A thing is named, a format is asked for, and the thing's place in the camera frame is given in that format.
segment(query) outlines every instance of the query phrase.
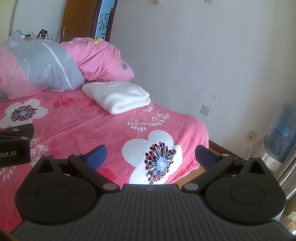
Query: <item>pillow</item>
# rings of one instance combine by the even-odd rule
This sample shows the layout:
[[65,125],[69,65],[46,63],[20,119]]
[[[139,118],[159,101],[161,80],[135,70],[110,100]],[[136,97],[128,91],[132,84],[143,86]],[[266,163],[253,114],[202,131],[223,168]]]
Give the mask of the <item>pillow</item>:
[[0,101],[38,94],[74,90],[83,85],[71,55],[50,40],[26,41],[20,33],[0,44]]
[[135,75],[120,51],[103,39],[74,38],[61,45],[70,53],[86,80],[130,81]]

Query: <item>floral bedsheet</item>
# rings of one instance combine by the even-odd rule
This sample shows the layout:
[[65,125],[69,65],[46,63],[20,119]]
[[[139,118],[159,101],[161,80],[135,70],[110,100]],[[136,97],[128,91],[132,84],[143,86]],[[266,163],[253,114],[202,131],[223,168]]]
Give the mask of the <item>floral bedsheet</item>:
[[107,159],[97,171],[122,187],[173,183],[199,168],[195,147],[208,147],[206,127],[193,116],[153,103],[110,115],[81,89],[0,102],[0,128],[26,123],[35,127],[31,162],[0,169],[0,229],[6,231],[20,224],[15,193],[45,153],[67,158],[104,144]]

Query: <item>light switch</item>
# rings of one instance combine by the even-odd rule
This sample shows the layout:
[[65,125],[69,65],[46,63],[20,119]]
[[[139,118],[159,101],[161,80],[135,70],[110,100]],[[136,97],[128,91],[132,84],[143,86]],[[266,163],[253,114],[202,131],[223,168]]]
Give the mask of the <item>light switch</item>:
[[211,108],[209,108],[209,107],[207,107],[207,106],[205,106],[205,105],[203,105],[203,106],[202,106],[202,109],[200,110],[200,112],[201,112],[203,115],[205,115],[206,117],[208,117],[210,111],[211,111]]

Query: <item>folded white towel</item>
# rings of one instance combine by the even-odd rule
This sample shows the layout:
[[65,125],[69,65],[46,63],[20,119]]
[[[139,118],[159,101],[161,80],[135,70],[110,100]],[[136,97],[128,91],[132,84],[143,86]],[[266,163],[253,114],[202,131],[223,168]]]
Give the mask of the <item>folded white towel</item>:
[[142,87],[123,81],[87,83],[82,92],[112,115],[148,106],[151,102],[149,93]]

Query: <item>electrical socket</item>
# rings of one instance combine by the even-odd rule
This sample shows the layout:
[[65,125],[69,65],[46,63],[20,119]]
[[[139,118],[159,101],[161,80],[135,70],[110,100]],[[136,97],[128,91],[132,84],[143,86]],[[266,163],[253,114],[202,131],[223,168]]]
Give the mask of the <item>electrical socket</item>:
[[256,139],[256,137],[257,137],[257,133],[256,132],[254,132],[254,131],[249,131],[249,133],[247,134],[247,136],[246,136],[246,139],[247,140],[255,140]]
[[200,110],[200,113],[202,113],[203,115],[205,115],[206,117],[208,117],[210,111],[211,111],[211,108],[209,108],[209,107],[203,105],[203,106],[202,106],[202,109]]

